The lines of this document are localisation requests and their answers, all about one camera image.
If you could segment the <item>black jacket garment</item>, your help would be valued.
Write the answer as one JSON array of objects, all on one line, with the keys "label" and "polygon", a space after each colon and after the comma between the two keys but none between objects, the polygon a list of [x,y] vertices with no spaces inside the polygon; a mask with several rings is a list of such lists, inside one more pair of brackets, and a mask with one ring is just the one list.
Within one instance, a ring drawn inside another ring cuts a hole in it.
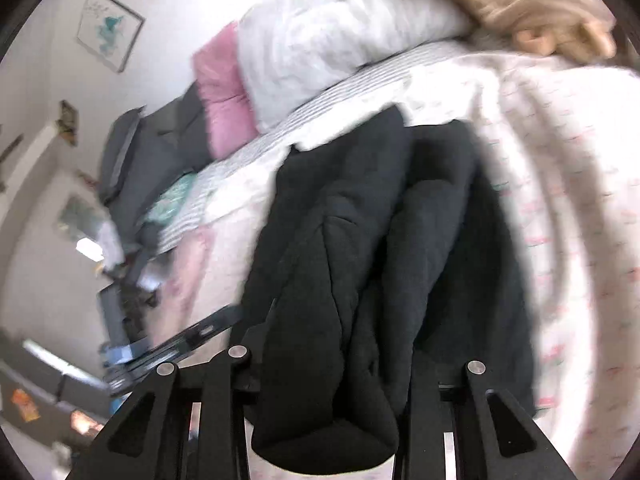
[{"label": "black jacket garment", "polygon": [[464,122],[411,127],[391,106],[289,151],[241,306],[233,342],[265,329],[252,447],[296,474],[388,460],[419,354],[482,361],[535,408],[521,268]]}]

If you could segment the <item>pink pillow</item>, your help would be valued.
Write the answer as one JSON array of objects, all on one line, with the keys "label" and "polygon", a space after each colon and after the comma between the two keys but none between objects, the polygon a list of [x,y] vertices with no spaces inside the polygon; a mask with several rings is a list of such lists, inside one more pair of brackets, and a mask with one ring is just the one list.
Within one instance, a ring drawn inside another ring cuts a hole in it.
[{"label": "pink pillow", "polygon": [[238,61],[238,23],[231,22],[192,58],[204,107],[209,153],[224,159],[258,137]]}]

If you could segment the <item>beige plush doll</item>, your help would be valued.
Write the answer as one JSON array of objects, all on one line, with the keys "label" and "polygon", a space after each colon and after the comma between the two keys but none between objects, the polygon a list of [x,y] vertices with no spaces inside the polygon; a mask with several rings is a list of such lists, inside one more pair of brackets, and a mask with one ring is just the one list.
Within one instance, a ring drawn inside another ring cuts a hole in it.
[{"label": "beige plush doll", "polygon": [[616,18],[603,0],[454,1],[522,52],[559,54],[579,64],[607,61],[617,53]]}]

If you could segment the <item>framed teal wall picture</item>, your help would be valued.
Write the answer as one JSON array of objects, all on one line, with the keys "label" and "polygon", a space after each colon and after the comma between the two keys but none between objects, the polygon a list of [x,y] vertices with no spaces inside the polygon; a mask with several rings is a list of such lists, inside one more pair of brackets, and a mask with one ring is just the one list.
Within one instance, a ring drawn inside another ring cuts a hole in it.
[{"label": "framed teal wall picture", "polygon": [[145,19],[117,0],[85,0],[76,39],[115,73],[122,73]]}]

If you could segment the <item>cherry print bed sheet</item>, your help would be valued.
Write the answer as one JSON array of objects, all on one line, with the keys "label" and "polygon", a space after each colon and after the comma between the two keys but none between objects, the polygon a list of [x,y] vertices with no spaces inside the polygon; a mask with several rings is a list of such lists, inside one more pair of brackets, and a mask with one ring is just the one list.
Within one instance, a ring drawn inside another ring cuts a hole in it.
[{"label": "cherry print bed sheet", "polygon": [[639,433],[639,78],[562,58],[428,44],[320,93],[208,166],[164,229],[195,284],[150,315],[160,344],[239,299],[286,149],[390,104],[413,125],[468,122],[522,258],[538,353],[537,422],[577,477],[608,479]]}]

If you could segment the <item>dark grey headboard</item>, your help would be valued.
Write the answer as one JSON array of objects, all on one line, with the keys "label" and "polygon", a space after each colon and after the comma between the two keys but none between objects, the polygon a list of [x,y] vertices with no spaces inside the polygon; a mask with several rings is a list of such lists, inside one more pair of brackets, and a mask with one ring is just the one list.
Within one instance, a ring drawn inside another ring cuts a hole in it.
[{"label": "dark grey headboard", "polygon": [[178,179],[213,161],[195,84],[152,114],[138,107],[120,115],[107,136],[96,185],[120,240],[126,245],[156,242],[160,224],[144,215]]}]

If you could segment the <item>white fluffy pillow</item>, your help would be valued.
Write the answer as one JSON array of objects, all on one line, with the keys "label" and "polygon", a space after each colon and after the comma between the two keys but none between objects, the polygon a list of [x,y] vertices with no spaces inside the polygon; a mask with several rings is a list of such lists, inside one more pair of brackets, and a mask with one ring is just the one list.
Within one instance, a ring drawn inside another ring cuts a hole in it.
[{"label": "white fluffy pillow", "polygon": [[238,25],[238,62],[259,132],[321,92],[420,44],[466,35],[452,0],[265,0]]}]

